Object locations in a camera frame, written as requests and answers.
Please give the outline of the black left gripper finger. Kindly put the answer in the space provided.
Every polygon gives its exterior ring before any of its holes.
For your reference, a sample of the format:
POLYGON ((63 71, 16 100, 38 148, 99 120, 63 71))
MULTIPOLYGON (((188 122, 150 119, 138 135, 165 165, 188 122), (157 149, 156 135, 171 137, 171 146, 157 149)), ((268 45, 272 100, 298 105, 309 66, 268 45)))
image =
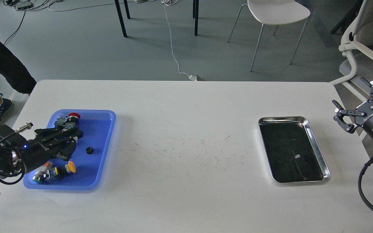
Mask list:
POLYGON ((74 138, 82 138, 83 132, 78 128, 62 128, 60 126, 46 129, 36 129, 35 141, 42 144, 61 144, 63 142, 70 141, 74 138))
POLYGON ((77 139, 71 139, 65 142, 65 145, 61 146, 59 151, 55 154, 55 158, 59 158, 63 161, 69 161, 72 154, 76 150, 77 139))

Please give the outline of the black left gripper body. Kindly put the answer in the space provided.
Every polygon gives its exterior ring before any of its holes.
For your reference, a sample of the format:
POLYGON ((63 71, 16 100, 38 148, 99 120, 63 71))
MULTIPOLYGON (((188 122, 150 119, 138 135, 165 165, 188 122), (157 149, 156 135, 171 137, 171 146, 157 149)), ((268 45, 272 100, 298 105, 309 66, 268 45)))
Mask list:
POLYGON ((31 139, 22 145, 22 161, 25 164, 25 173, 39 168, 47 161, 57 157, 63 143, 51 141, 47 143, 31 139))

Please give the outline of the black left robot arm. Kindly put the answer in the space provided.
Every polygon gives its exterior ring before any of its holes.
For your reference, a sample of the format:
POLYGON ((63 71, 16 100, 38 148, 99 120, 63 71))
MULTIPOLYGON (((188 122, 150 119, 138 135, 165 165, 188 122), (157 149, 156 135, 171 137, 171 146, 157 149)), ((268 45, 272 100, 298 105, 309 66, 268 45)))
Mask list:
POLYGON ((36 129, 35 138, 26 140, 21 132, 31 129, 26 123, 17 130, 0 125, 0 182, 1 177, 20 179, 53 158, 68 161, 76 149, 77 140, 83 132, 77 127, 36 129))

